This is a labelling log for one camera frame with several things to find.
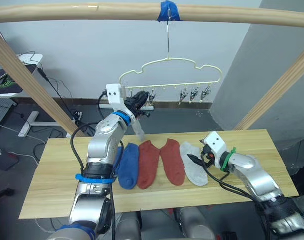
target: wooden pole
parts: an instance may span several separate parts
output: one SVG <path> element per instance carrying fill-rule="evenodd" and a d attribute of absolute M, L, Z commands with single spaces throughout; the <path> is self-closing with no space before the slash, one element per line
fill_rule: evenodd
<path fill-rule="evenodd" d="M 304 28 L 304 13 L 265 8 L 178 4 L 186 22 L 221 22 Z M 53 3 L 0 6 L 0 23 L 48 20 L 156 21 L 159 3 Z"/>
<path fill-rule="evenodd" d="M 304 51 L 285 74 L 238 123 L 234 130 L 247 130 L 304 75 Z"/>
<path fill-rule="evenodd" d="M 71 119 L 34 79 L 1 37 L 0 66 L 67 133 L 72 134 L 77 129 Z M 84 137 L 85 135 L 80 131 L 77 136 Z"/>

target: wooden table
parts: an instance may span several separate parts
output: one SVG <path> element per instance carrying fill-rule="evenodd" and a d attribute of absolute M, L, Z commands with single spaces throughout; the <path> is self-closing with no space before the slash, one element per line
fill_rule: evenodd
<path fill-rule="evenodd" d="M 187 141 L 201 148 L 199 140 L 207 134 L 207 132 L 151 134 L 146 135 L 146 139 L 151 140 L 157 148 L 164 146 L 168 138 L 175 139 L 180 144 Z M 238 153 L 256 156 L 285 196 L 298 195 L 266 130 L 222 131 L 219 134 L 227 143 L 229 150 L 236 147 Z M 75 148 L 83 161 L 90 139 L 90 137 L 75 139 Z M 79 173 L 79 165 L 71 151 L 69 141 L 69 138 L 48 140 L 19 219 L 56 218 L 69 215 L 77 186 L 74 175 Z M 127 143 L 139 144 L 139 141 L 136 136 L 127 135 L 124 136 L 123 143 L 126 146 Z M 224 175 L 214 167 L 211 167 L 210 171 L 217 178 Z M 233 175 L 230 175 L 226 182 L 245 189 L 243 183 Z M 141 190 L 135 187 L 132 190 L 125 190 L 118 185 L 118 181 L 115 181 L 113 193 L 117 213 L 248 201 L 247 198 L 223 190 L 210 177 L 208 185 L 203 187 L 194 186 L 186 176 L 182 186 L 174 186 L 165 175 L 161 159 L 158 163 L 157 177 L 149 188 Z"/>

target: floor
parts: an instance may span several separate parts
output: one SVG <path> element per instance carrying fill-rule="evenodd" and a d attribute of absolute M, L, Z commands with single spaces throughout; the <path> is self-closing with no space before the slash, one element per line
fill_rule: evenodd
<path fill-rule="evenodd" d="M 82 122 L 94 122 L 99 119 L 94 106 L 73 106 L 83 113 Z M 28 117 L 31 111 L 39 111 L 38 121 L 50 121 L 51 118 L 38 106 L 19 104 L 11 109 L 2 121 L 2 125 L 19 131 L 24 124 L 20 116 Z M 110 110 L 102 110 L 106 116 Z M 209 112 L 204 109 L 156 109 L 151 112 L 150 118 L 142 118 L 141 125 L 146 134 L 159 133 L 183 133 L 201 131 L 219 131 L 220 127 L 214 122 Z M 126 134 L 133 134 L 129 129 Z M 50 130 L 38 133 L 29 133 L 30 136 L 46 141 Z M 32 155 L 33 147 L 40 142 L 30 138 L 18 138 L 15 132 L 0 128 L 0 148 L 8 152 Z M 36 155 L 41 156 L 43 146 L 36 149 Z M 304 141 L 280 152 L 289 173 L 294 174 L 304 164 Z M 20 157 L 18 164 L 8 171 L 0 171 L 0 190 L 12 188 L 15 194 L 0 199 L 0 240 L 45 240 L 49 234 L 40 230 L 34 219 L 18 220 L 18 216 L 32 179 L 35 163 L 28 157 Z M 200 210 L 209 220 L 210 226 L 216 233 L 225 231 L 236 232 L 240 240 L 261 240 L 264 239 L 259 219 L 255 213 L 253 203 L 233 203 L 214 206 L 203 206 Z M 167 210 L 152 210 L 142 212 L 143 240 L 155 240 L 165 238 L 182 238 L 173 215 Z M 67 222 L 67 218 L 52 219 L 53 225 L 59 228 Z M 39 225 L 47 231 L 53 231 L 50 219 L 39 219 Z M 110 234 L 101 236 L 100 239 L 108 240 Z"/>

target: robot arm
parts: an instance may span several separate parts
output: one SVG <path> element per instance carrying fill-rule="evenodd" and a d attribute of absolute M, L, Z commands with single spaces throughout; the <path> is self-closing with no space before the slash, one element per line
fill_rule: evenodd
<path fill-rule="evenodd" d="M 147 115 L 140 108 L 145 104 L 148 92 L 141 91 L 124 101 L 119 84 L 108 84 L 106 90 L 114 112 L 97 124 L 88 145 L 85 169 L 76 176 L 79 182 L 69 225 L 60 228 L 48 240 L 93 240 L 110 228 L 112 203 L 107 195 L 115 180 L 112 173 L 117 147 L 127 127 L 139 125 L 136 118 Z"/>
<path fill-rule="evenodd" d="M 304 235 L 304 219 L 299 214 L 300 210 L 291 199 L 284 197 L 277 183 L 255 157 L 238 154 L 235 148 L 228 152 L 225 142 L 216 132 L 200 142 L 204 144 L 202 155 L 210 160 L 207 166 L 214 163 L 216 168 L 240 178 L 255 202 L 262 206 L 274 233 L 287 239 Z"/>

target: wooden board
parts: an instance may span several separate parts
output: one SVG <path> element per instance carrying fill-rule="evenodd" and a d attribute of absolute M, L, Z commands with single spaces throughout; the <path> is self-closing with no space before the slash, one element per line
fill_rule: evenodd
<path fill-rule="evenodd" d="M 157 148 L 164 146 L 168 138 L 175 139 L 180 144 L 187 141 L 201 148 L 199 140 L 207 134 L 207 132 L 151 134 L 146 135 L 146 139 L 151 140 Z M 236 147 L 238 153 L 256 156 L 262 167 L 279 184 L 285 196 L 298 195 L 266 130 L 222 131 L 219 134 L 226 141 L 229 149 Z M 90 139 L 90 137 L 75 139 L 75 148 L 84 161 Z M 128 135 L 124 136 L 123 143 L 126 146 L 127 143 L 139 144 L 139 141 L 136 136 Z M 49 139 L 27 192 L 19 218 L 67 217 L 77 186 L 74 175 L 79 173 L 78 171 L 79 165 L 71 151 L 69 139 Z M 214 167 L 210 171 L 217 178 L 224 175 Z M 243 183 L 233 175 L 229 176 L 226 182 L 245 189 Z M 186 176 L 182 186 L 174 186 L 167 179 L 161 160 L 158 163 L 156 180 L 149 188 L 141 190 L 135 187 L 132 190 L 125 190 L 120 188 L 118 181 L 115 181 L 113 192 L 115 208 L 118 213 L 248 201 L 247 198 L 221 189 L 210 178 L 208 185 L 204 187 L 194 186 Z"/>
<path fill-rule="evenodd" d="M 55 122 L 72 135 L 77 129 L 76 125 L 35 80 L 1 37 L 0 66 Z M 85 135 L 80 131 L 76 136 L 84 137 Z"/>
<path fill-rule="evenodd" d="M 304 28 L 304 12 L 265 8 L 178 4 L 186 22 L 266 24 Z M 0 6 L 0 23 L 48 20 L 156 21 L 160 3 L 51 3 Z"/>
<path fill-rule="evenodd" d="M 304 51 L 262 99 L 238 123 L 234 130 L 249 129 L 304 75 Z"/>

